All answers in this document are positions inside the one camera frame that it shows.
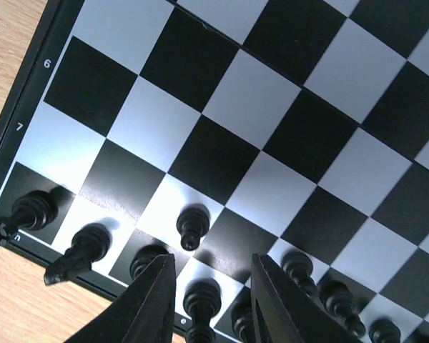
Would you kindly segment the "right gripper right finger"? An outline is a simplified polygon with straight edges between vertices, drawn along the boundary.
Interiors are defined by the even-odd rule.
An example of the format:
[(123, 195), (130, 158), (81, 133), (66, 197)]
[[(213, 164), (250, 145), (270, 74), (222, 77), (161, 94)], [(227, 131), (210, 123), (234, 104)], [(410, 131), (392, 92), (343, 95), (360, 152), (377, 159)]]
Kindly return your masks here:
[(252, 255), (251, 303), (257, 342), (358, 340), (329, 318), (266, 254)]

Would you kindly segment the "black and grey chessboard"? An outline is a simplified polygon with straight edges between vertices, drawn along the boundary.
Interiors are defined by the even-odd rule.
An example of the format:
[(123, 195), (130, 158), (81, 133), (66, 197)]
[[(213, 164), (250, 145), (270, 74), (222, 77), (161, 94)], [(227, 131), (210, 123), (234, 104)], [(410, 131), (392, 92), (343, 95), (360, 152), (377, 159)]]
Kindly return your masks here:
[[(429, 1), (62, 1), (4, 110), (0, 216), (55, 191), (59, 215), (14, 246), (52, 262), (84, 225), (112, 236), (81, 280), (109, 297), (148, 244), (175, 256), (175, 324), (212, 278), (211, 325), (250, 290), (251, 256), (311, 259), (365, 325), (429, 337)], [(199, 247), (176, 221), (210, 215)]]

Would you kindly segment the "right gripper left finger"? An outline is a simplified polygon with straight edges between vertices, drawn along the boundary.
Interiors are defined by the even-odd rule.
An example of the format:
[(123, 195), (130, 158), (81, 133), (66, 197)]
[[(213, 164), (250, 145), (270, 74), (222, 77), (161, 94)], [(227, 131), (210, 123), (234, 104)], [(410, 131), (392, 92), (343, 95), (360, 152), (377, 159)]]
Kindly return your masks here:
[(161, 254), (101, 314), (68, 342), (171, 342), (176, 269), (173, 254)]

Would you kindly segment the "black chess piece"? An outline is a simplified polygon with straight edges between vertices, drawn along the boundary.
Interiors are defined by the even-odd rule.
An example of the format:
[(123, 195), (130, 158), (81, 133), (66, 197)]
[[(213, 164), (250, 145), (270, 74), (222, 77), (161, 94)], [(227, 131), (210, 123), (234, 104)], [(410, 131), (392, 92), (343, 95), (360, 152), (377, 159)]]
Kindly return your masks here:
[(368, 335), (372, 343), (400, 343), (401, 339), (400, 329), (387, 318), (374, 321)]
[(255, 343), (255, 329), (250, 303), (239, 303), (231, 311), (232, 331), (241, 342)]
[(189, 252), (196, 250), (201, 238), (209, 231), (209, 225), (210, 215), (205, 205), (192, 204), (185, 207), (176, 221), (181, 247)]

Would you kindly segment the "black chess king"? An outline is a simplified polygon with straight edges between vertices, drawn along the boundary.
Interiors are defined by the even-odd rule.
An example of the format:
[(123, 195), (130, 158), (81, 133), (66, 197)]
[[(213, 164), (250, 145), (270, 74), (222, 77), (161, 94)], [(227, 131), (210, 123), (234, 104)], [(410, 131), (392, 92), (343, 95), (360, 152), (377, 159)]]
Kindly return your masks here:
[(213, 343), (216, 334), (210, 321), (221, 306), (220, 286), (214, 279), (198, 279), (191, 283), (183, 299), (184, 311), (192, 320), (192, 326), (185, 333), (185, 342)]

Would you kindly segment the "black chess pawn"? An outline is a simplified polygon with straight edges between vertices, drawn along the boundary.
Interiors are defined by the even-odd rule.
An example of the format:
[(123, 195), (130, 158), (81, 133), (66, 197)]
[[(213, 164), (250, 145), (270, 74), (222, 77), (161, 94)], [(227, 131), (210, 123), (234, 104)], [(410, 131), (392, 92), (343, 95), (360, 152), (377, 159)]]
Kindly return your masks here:
[(169, 254), (161, 245), (150, 244), (142, 247), (134, 256), (130, 266), (129, 274), (132, 280), (147, 268), (147, 266), (159, 255)]
[(58, 206), (50, 193), (36, 190), (19, 197), (9, 215), (0, 216), (0, 247), (5, 246), (20, 229), (38, 231), (51, 224)]
[(313, 263), (303, 252), (292, 250), (282, 258), (282, 270), (308, 297), (315, 296), (317, 287), (311, 277)]
[(107, 255), (111, 243), (111, 234), (103, 224), (85, 225), (72, 237), (71, 246), (64, 254), (45, 269), (45, 285), (68, 282), (90, 272), (93, 263)]
[(340, 320), (344, 328), (358, 339), (366, 333), (358, 313), (355, 311), (355, 298), (348, 287), (333, 281), (320, 288), (319, 298), (325, 311)]

